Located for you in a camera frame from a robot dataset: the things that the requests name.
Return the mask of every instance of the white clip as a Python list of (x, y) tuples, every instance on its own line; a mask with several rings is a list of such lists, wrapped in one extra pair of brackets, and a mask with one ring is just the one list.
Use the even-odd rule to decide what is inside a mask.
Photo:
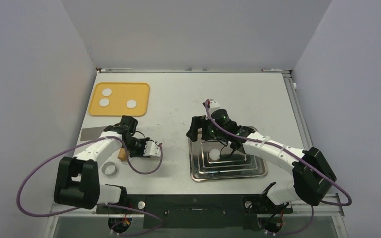
[(262, 149), (262, 147), (265, 145), (265, 142), (269, 141), (270, 139), (271, 139), (270, 136), (266, 136), (265, 139), (263, 140), (263, 142), (260, 145), (260, 149)]
[(282, 147), (281, 147), (281, 150), (280, 150), (280, 152), (278, 152), (278, 156), (280, 156), (281, 154), (282, 154), (282, 152), (284, 151), (284, 148), (286, 147), (286, 145), (283, 145)]

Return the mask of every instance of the white table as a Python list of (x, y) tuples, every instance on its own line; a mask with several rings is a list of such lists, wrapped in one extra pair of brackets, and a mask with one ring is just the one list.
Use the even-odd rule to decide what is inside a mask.
[[(108, 161), (116, 163), (119, 171), (114, 178), (100, 174), (100, 182), (124, 186), (128, 194), (259, 194), (274, 181), (292, 179), (283, 169), (268, 163), (269, 172), (262, 178), (197, 183), (191, 179), (185, 136), (192, 116), (204, 115), (202, 102), (211, 98), (217, 100), (239, 125), (254, 126), (261, 134), (276, 141), (303, 148), (282, 74), (99, 73), (94, 87), (102, 82), (145, 82), (150, 85), (148, 109), (145, 115), (136, 117), (137, 130), (163, 143), (164, 158), (158, 171), (140, 175), (127, 163), (120, 162), (115, 152)], [(87, 110), (81, 128), (113, 125), (120, 119), (92, 116)], [(139, 170), (149, 171), (158, 160), (132, 158), (132, 163)]]

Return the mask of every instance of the metal frame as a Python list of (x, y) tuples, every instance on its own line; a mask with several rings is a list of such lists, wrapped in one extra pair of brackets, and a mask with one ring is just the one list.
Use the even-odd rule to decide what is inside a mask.
[[(281, 73), (284, 78), (284, 83), (287, 89), (287, 93), (290, 99), (291, 107), (293, 109), (294, 117), (296, 119), (297, 127), (302, 139), (303, 147), (308, 149), (312, 147), (312, 141), (309, 136), (309, 132), (306, 126), (306, 122), (303, 118), (303, 114), (300, 110), (300, 105), (297, 99), (296, 90), (294, 89), (293, 80), (291, 78), (291, 72), (289, 70), (262, 70), (259, 68), (251, 69), (178, 69), (178, 70), (146, 70), (146, 69), (132, 69), (132, 68), (116, 68), (116, 69), (97, 69), (98, 73)], [(339, 202), (338, 194), (328, 194), (325, 197), (327, 201)], [(288, 214), (288, 216), (309, 216), (310, 205), (302, 202), (295, 201), (292, 203), (294, 213)], [(51, 211), (61, 211), (66, 209), (66, 206), (53, 204)], [(69, 213), (59, 215), (61, 217), (121, 217), (123, 214), (96, 214), (95, 208), (93, 210), (78, 209)], [(129, 217), (143, 217), (139, 214), (128, 214)], [(334, 221), (335, 230), (339, 238), (347, 238), (348, 234), (345, 229), (343, 216), (344, 212), (342, 207), (331, 206), (321, 204), (315, 207), (315, 216), (332, 216)], [(46, 228), (43, 233), (44, 238), (51, 238), (55, 232), (57, 224), (57, 217), (49, 217)]]

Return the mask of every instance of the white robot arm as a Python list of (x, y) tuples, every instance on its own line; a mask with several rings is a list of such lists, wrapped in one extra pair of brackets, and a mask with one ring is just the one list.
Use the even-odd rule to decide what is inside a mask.
[[(123, 146), (121, 141), (131, 157), (160, 157), (160, 148), (153, 140), (133, 137), (137, 124), (135, 118), (122, 116), (120, 123), (104, 129), (97, 142), (74, 157), (63, 157), (59, 162), (54, 201), (91, 209), (97, 204), (119, 203), (125, 198), (124, 187), (100, 184), (98, 170)], [(72, 181), (79, 174), (80, 181)]]
[(250, 127), (238, 126), (230, 120), (227, 111), (222, 109), (217, 101), (207, 100), (204, 105), (209, 116), (192, 118), (192, 125), (186, 133), (190, 140), (197, 141), (198, 130), (202, 129), (203, 140), (223, 141), (233, 150), (261, 157), (291, 174), (292, 180), (272, 183), (262, 193), (274, 205), (294, 200), (303, 200), (312, 206), (319, 205), (331, 188), (331, 184), (294, 157), (302, 158), (332, 181), (336, 181), (334, 172), (320, 150), (312, 147), (306, 151), (283, 145)]

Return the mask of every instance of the gray wall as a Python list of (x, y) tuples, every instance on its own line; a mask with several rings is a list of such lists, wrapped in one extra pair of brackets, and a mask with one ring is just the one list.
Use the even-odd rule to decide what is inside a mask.
[[(0, 0), (0, 238), (41, 236), (47, 218), (15, 196), (46, 157), (73, 145), (95, 69), (59, 0)], [(56, 163), (27, 184), (22, 204), (48, 212)]]
[(350, 237), (381, 237), (381, 1), (334, 0), (294, 79), (312, 141), (353, 197)]
[(102, 68), (293, 69), (331, 0), (62, 0)]

